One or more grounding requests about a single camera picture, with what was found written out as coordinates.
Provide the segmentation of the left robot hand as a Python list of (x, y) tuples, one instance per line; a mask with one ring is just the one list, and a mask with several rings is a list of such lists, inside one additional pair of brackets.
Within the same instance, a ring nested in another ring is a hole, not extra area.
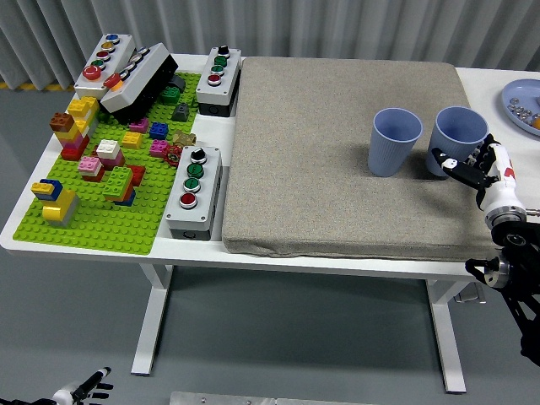
[(110, 396), (112, 384), (104, 383), (103, 380), (110, 374), (111, 368), (104, 367), (97, 370), (84, 382), (72, 382), (60, 388), (52, 396), (54, 404), (83, 404), (89, 400), (89, 404), (101, 404)]

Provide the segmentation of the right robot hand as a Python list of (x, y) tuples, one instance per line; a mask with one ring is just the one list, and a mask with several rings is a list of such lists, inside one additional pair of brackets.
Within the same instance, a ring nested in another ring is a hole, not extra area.
[(487, 218), (511, 212), (523, 220), (525, 209), (516, 197), (516, 176), (506, 148), (490, 133), (475, 151), (472, 165), (454, 159), (440, 148), (430, 152), (445, 174), (477, 191), (477, 205)]

